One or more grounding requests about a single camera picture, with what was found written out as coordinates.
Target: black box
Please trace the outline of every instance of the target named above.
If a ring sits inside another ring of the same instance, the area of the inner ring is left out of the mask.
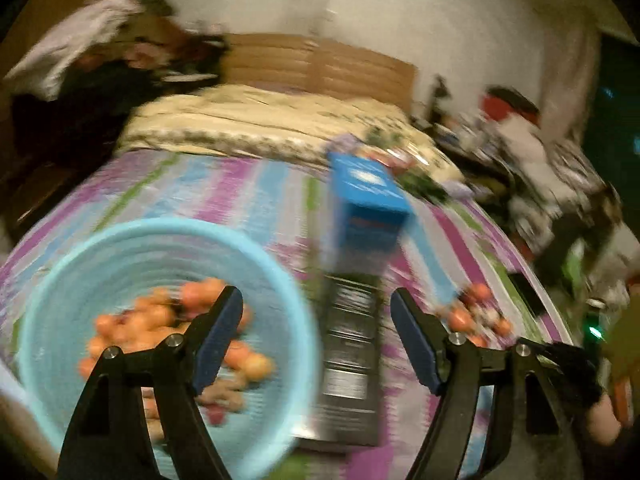
[[[322,381],[311,416],[295,431],[303,449],[348,452],[377,446],[380,426],[380,307],[377,279],[325,276],[316,315]]]

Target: blue box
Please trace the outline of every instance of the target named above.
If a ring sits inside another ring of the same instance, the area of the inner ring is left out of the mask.
[[[381,276],[413,211],[385,167],[330,153],[333,229],[331,269]]]

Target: striped bedsheet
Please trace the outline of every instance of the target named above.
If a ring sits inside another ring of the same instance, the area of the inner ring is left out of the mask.
[[[21,240],[0,267],[0,354],[12,364],[20,317],[41,277],[70,248],[102,229],[138,218],[179,216],[245,232],[293,273],[306,291],[317,286],[328,214],[322,174],[285,162],[219,158],[154,150],[127,152],[89,177]],[[413,200],[416,212],[384,276],[390,294],[405,286],[430,310],[450,301],[461,285],[486,283],[496,307],[518,335],[537,340],[570,336],[527,264],[473,202],[443,208]],[[507,278],[520,270],[547,314],[534,319]],[[438,399],[417,383],[388,314],[383,317],[381,446],[347,459],[298,455],[300,478],[402,479],[420,447]],[[508,340],[493,340],[498,348]],[[484,388],[463,474],[478,466],[490,406]]]

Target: black phone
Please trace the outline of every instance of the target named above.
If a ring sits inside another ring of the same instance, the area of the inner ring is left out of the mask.
[[[521,272],[511,272],[509,279],[534,317],[539,317],[546,313],[544,303],[542,303],[538,293],[524,274]]]

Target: green light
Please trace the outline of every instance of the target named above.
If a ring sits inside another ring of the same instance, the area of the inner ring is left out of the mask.
[[[598,330],[596,327],[590,326],[589,327],[589,332],[591,332],[598,339],[602,339],[602,332],[600,330]]]

